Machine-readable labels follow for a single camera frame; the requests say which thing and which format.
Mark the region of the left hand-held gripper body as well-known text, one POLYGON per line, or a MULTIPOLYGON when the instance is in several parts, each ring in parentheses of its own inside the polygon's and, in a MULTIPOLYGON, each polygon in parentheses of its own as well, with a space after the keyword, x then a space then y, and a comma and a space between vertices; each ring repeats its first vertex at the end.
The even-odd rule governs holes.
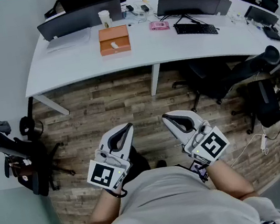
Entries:
POLYGON ((90 160, 87 182, 107 190, 118 190, 131 167, 127 156, 96 150, 90 160))

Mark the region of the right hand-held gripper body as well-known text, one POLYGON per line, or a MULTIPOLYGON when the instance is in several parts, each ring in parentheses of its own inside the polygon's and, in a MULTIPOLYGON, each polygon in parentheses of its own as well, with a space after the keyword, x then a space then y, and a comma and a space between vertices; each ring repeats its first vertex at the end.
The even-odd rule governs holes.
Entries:
POLYGON ((207 121, 203 121, 183 147, 183 151, 203 167, 208 167, 219 159, 228 145, 229 141, 217 126, 212 127, 207 121))

